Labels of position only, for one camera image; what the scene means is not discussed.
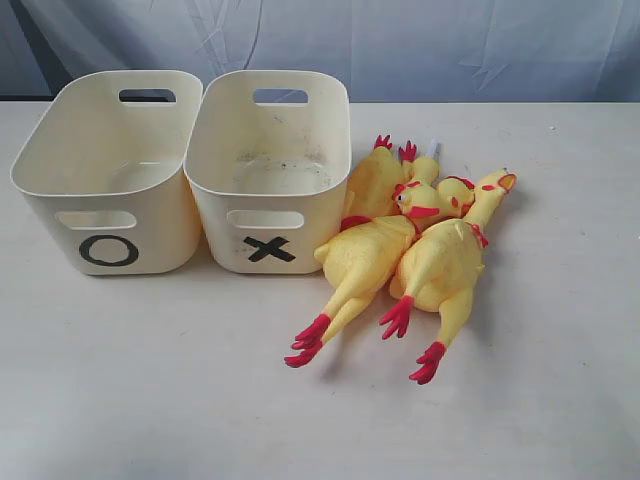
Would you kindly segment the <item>whole yellow rubber chicken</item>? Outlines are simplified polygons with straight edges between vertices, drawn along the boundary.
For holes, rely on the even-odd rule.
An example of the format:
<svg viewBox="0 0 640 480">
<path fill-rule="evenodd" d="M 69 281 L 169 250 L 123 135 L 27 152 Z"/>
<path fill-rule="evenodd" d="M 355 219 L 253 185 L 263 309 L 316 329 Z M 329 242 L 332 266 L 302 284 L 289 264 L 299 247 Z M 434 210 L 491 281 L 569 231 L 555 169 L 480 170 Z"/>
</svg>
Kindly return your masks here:
<svg viewBox="0 0 640 480">
<path fill-rule="evenodd" d="M 484 271 L 484 234 L 503 197 L 516 185 L 517 176 L 500 169 L 481 179 L 475 201 L 465 216 L 428 227 L 404 253 L 391 278 L 389 293 L 398 302 L 381 318 L 382 337 L 403 337 L 414 308 L 437 312 L 436 340 L 416 362 L 421 367 L 409 378 L 430 382 L 453 339 L 471 315 L 475 285 Z"/>
<path fill-rule="evenodd" d="M 418 181 L 399 186 L 393 200 L 399 214 L 351 226 L 314 251 L 335 292 L 312 324 L 295 336 L 291 348 L 298 353 L 284 358 L 287 366 L 308 364 L 370 305 L 419 234 L 442 219 L 448 207 L 457 206 L 442 186 Z"/>
</svg>

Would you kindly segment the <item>headless yellow chicken body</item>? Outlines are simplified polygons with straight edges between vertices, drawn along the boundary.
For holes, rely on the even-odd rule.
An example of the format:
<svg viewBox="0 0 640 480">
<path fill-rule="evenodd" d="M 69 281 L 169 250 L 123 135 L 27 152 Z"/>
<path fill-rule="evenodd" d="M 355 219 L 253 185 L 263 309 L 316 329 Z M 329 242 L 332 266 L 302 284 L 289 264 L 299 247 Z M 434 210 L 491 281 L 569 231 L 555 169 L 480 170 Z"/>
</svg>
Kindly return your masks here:
<svg viewBox="0 0 640 480">
<path fill-rule="evenodd" d="M 404 166 L 416 158 L 417 147 L 407 141 L 400 147 L 400 161 L 392 151 L 390 136 L 379 135 L 373 150 L 363 158 L 347 181 L 340 230 L 367 223 L 375 217 L 399 215 L 394 195 L 396 187 L 406 182 Z"/>
</svg>

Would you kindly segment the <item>severed yellow chicken head neck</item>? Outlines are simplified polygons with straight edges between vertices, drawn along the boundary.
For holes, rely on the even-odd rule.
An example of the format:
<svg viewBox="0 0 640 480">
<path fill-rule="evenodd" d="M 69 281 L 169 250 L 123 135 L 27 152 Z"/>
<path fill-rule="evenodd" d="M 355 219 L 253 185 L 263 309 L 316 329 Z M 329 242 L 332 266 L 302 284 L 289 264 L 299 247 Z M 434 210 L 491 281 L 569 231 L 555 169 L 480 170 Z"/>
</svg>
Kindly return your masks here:
<svg viewBox="0 0 640 480">
<path fill-rule="evenodd" d="M 406 213 L 416 218 L 462 218 L 475 201 L 475 185 L 468 179 L 449 176 L 437 185 L 440 144 L 433 141 L 426 155 L 417 155 L 417 146 L 407 141 L 402 153 L 409 199 Z"/>
</svg>

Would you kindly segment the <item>cream bin marked X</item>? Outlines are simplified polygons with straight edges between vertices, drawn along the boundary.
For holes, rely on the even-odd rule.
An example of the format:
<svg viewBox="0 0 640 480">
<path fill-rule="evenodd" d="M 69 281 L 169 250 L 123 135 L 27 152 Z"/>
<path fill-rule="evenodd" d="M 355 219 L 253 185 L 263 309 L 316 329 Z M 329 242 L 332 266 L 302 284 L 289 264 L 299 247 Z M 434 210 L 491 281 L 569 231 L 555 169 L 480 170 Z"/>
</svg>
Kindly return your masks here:
<svg viewBox="0 0 640 480">
<path fill-rule="evenodd" d="M 183 169 L 211 253 L 249 274 L 307 274 L 337 233 L 351 170 L 350 105 L 319 72 L 239 70 L 205 90 Z"/>
</svg>

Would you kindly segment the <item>cream bin marked O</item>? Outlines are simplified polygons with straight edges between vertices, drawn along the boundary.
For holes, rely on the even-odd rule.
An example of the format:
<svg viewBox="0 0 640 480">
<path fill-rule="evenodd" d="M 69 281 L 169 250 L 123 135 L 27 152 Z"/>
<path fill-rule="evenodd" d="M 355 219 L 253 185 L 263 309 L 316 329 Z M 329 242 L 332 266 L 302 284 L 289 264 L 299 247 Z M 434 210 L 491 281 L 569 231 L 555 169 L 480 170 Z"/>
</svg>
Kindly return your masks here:
<svg viewBox="0 0 640 480">
<path fill-rule="evenodd" d="M 203 85 L 178 70 L 114 70 L 63 87 L 11 167 L 69 263 L 157 274 L 195 253 L 201 221 L 183 162 Z"/>
</svg>

